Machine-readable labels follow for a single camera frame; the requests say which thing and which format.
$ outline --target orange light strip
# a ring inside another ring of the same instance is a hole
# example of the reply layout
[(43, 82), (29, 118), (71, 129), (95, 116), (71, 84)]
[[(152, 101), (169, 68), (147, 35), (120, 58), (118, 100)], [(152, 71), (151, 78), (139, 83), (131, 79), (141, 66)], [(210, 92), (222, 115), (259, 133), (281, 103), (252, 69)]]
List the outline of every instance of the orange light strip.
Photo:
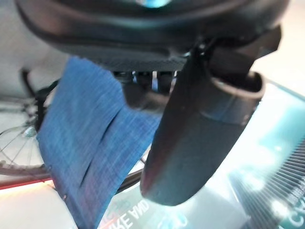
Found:
[(0, 195), (6, 195), (6, 194), (12, 194), (16, 192), (22, 192), (22, 191), (28, 191), (30, 189), (34, 188), (40, 188), (40, 187), (46, 187), (46, 186), (54, 186), (53, 180), (44, 180), (42, 181), (29, 181), (26, 183), (19, 183), (17, 185), (10, 185), (1, 187), (0, 189)]

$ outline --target bicycle wheel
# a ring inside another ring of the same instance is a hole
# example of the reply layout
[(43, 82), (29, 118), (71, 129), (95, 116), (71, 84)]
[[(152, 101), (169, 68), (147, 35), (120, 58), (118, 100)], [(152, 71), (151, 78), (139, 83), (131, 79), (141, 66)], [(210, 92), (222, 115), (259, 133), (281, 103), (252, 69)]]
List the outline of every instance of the bicycle wheel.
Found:
[(13, 127), (0, 133), (0, 174), (7, 176), (48, 174), (40, 156), (33, 126)]

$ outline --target blue fabric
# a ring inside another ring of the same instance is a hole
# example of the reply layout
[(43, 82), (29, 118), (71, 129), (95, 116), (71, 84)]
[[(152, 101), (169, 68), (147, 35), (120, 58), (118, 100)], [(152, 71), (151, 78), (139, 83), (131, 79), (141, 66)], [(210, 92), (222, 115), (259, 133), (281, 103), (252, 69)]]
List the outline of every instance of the blue fabric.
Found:
[(80, 229), (98, 227), (159, 121), (129, 109), (110, 72), (70, 59), (37, 139), (58, 193)]

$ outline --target bicycle tire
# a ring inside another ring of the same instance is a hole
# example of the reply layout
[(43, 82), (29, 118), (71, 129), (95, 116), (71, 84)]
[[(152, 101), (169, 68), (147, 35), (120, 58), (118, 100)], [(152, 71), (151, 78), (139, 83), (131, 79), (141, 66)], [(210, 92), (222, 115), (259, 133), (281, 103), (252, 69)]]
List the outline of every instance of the bicycle tire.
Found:
[[(17, 127), (12, 127), (12, 128), (6, 129), (0, 133), (0, 138), (4, 134), (7, 134), (11, 131), (15, 131), (18, 129), (26, 130), (29, 127), (30, 126), (22, 125), (22, 126), (17, 126)], [(3, 152), (2, 148), (0, 148), (0, 152), (3, 153), (4, 156), (13, 163), (12, 159)], [(24, 166), (24, 165), (18, 165), (16, 163), (7, 164), (6, 161), (3, 161), (3, 160), (0, 161), (0, 175), (17, 177), (17, 176), (42, 176), (42, 175), (45, 176), (48, 174), (49, 174), (49, 172), (45, 168), (44, 164), (34, 165), (34, 166)]]

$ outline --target blue denim cloth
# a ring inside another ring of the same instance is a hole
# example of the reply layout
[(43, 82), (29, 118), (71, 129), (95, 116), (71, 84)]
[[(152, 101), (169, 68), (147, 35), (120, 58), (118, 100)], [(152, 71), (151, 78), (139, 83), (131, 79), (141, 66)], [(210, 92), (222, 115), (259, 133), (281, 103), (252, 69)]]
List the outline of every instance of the blue denim cloth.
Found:
[(80, 229), (95, 229), (152, 142), (159, 116), (125, 104), (110, 72), (69, 60), (38, 134), (42, 158)]

